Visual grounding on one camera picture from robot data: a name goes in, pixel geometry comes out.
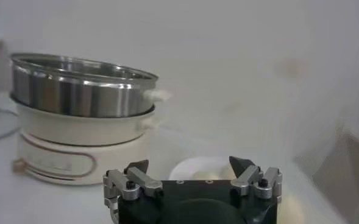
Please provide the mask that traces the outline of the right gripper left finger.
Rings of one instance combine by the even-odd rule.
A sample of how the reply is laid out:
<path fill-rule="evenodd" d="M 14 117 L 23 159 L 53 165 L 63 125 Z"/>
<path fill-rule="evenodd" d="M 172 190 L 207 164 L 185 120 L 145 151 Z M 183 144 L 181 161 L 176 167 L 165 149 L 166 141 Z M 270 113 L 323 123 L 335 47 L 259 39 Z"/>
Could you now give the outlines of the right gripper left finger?
<path fill-rule="evenodd" d="M 117 207 L 119 198 L 125 201 L 138 200 L 141 195 L 160 198 L 163 196 L 163 182 L 146 174 L 147 159 L 130 163 L 123 171 L 108 170 L 103 176 L 104 204 L 110 209 Z"/>

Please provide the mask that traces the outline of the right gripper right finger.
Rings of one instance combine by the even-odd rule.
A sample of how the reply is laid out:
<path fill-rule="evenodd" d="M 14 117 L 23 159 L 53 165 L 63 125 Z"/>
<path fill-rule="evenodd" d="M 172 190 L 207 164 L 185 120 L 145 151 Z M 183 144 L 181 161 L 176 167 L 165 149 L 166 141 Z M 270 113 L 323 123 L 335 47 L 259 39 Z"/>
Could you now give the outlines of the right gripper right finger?
<path fill-rule="evenodd" d="M 249 159 L 229 156 L 229 163 L 236 176 L 230 184 L 240 196 L 247 196 L 250 192 L 262 200 L 275 197 L 282 199 L 282 173 L 279 168 L 269 167 L 263 172 L 260 166 Z"/>

